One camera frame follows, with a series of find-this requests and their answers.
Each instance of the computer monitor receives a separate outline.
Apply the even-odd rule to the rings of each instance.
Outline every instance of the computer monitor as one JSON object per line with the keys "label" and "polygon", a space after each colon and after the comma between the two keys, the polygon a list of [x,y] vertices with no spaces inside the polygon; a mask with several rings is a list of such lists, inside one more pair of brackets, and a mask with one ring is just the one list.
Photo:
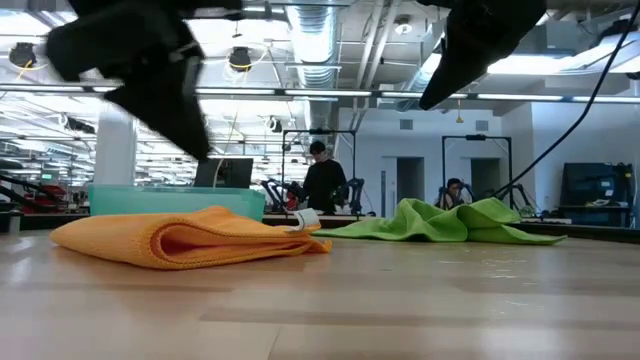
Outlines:
{"label": "computer monitor", "polygon": [[251,185],[251,172],[253,171],[252,158],[238,159],[209,159],[198,164],[194,187],[212,187],[218,163],[222,160],[216,187],[248,189]]}

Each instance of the tag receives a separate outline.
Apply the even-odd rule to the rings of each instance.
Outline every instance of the tag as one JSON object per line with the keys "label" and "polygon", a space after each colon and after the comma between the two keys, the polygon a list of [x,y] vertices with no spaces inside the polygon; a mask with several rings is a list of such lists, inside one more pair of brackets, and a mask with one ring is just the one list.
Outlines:
{"label": "tag", "polygon": [[298,226],[289,226],[287,232],[312,232],[320,229],[320,218],[314,209],[294,211],[293,214],[298,219]]}

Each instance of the doorway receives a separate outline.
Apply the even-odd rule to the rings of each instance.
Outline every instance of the doorway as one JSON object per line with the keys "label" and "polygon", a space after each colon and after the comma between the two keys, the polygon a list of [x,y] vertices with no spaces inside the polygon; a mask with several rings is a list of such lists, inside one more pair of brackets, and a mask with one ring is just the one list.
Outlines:
{"label": "doorway", "polygon": [[500,186],[500,159],[471,159],[471,190],[476,197]]}
{"label": "doorway", "polygon": [[398,198],[424,201],[424,158],[399,157],[397,159]]}

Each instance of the orange towel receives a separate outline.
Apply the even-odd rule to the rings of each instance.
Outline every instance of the orange towel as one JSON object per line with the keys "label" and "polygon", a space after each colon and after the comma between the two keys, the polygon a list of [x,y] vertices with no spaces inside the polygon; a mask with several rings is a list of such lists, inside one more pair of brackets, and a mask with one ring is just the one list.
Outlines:
{"label": "orange towel", "polygon": [[287,229],[212,207],[191,214],[89,217],[56,229],[51,240],[87,255],[155,269],[192,269],[331,250],[330,242],[322,244],[308,232]]}

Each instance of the man in black shirt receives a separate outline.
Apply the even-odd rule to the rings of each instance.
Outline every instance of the man in black shirt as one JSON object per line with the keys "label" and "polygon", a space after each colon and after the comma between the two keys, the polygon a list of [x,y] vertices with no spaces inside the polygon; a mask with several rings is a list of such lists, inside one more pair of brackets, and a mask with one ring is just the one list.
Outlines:
{"label": "man in black shirt", "polygon": [[303,188],[309,194],[308,207],[321,210],[325,214],[333,214],[335,208],[331,195],[340,186],[347,183],[342,166],[329,159],[326,147],[320,141],[315,141],[309,147],[315,164],[309,167]]}

